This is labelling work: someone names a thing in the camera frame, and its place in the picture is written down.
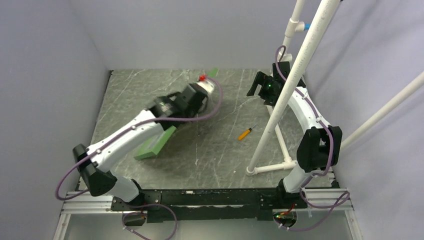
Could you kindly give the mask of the orange handled screwdriver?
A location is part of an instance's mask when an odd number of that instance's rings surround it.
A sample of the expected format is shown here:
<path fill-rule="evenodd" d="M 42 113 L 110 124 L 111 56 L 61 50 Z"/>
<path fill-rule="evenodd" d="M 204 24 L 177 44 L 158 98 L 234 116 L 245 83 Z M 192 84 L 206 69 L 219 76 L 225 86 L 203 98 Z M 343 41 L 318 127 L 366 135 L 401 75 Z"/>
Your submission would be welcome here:
<path fill-rule="evenodd" d="M 246 131 L 244 131 L 237 139 L 239 141 L 243 140 L 247 135 L 249 135 L 252 130 L 256 127 L 256 124 L 253 125 L 252 127 L 248 128 Z"/>

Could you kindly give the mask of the green wooden picture frame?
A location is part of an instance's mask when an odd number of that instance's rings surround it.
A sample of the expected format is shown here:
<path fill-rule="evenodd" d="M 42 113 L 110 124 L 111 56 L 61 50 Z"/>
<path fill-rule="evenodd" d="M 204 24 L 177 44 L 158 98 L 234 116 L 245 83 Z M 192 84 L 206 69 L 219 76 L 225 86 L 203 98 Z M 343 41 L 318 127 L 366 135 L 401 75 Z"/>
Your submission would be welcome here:
<path fill-rule="evenodd" d="M 210 70 L 206 75 L 208 77 L 216 77 L 218 72 L 217 68 L 214 68 Z M 207 110 L 209 103 L 209 98 L 203 102 L 203 106 L 196 115 L 196 117 L 200 117 L 201 114 L 203 114 L 204 111 Z M 136 160 L 142 160 L 147 158 L 153 158 L 156 157 L 161 149 L 164 147 L 166 142 L 170 139 L 172 134 L 177 130 L 177 128 L 182 125 L 182 122 L 175 122 L 171 121 L 169 123 L 162 122 L 161 123 L 164 126 L 164 131 L 162 131 L 161 134 L 155 135 L 151 138 L 149 138 L 147 141 L 145 141 L 143 144 L 141 144 L 138 152 L 134 156 Z"/>

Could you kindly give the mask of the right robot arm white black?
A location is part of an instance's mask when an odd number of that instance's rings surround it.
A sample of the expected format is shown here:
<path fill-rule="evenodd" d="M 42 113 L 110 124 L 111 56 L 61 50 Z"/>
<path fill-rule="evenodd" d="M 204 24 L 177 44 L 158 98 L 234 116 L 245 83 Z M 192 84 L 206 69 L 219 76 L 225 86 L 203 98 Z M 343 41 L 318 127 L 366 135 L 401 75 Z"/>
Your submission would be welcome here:
<path fill-rule="evenodd" d="M 272 74 L 258 71 L 247 96 L 257 94 L 270 108 L 276 106 L 280 93 L 291 71 L 287 61 L 273 63 Z M 296 159 L 281 164 L 291 172 L 281 180 L 282 190 L 275 194 L 276 203 L 287 208 L 295 201 L 295 194 L 304 188 L 313 177 L 325 176 L 339 161 L 343 132 L 331 125 L 319 112 L 309 97 L 306 84 L 300 80 L 288 105 L 294 112 L 303 131 L 296 151 Z"/>

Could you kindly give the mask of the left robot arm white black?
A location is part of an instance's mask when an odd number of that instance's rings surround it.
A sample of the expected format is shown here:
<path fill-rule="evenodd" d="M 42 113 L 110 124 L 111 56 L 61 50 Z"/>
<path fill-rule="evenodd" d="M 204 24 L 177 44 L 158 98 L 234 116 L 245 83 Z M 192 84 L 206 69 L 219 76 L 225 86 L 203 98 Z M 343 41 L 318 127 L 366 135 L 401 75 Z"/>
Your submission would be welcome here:
<path fill-rule="evenodd" d="M 139 209 L 145 195 L 134 180 L 112 173 L 112 168 L 126 154 L 144 142 L 159 137 L 170 128 L 190 121 L 199 114 L 215 85 L 209 81 L 188 84 L 183 91 L 156 97 L 130 122 L 99 142 L 90 146 L 79 144 L 73 148 L 78 172 L 93 197 L 113 195 L 131 210 Z"/>

